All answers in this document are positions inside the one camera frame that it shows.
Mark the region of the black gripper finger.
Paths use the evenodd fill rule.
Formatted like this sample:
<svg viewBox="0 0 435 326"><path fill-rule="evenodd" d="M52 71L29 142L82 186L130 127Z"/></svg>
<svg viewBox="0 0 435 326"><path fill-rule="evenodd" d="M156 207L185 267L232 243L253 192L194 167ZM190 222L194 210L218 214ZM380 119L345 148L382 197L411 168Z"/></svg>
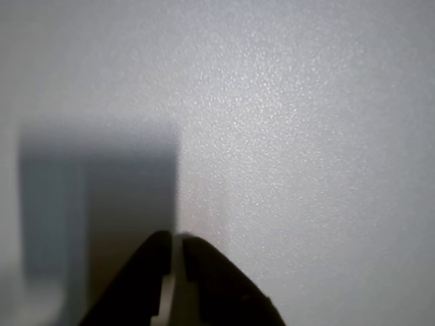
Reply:
<svg viewBox="0 0 435 326"><path fill-rule="evenodd" d="M163 276L171 271L172 234L148 237L116 274L80 325L150 325L158 315Z"/></svg>
<svg viewBox="0 0 435 326"><path fill-rule="evenodd" d="M182 240L187 281L207 325L284 325L275 305L222 252L198 236Z"/></svg>

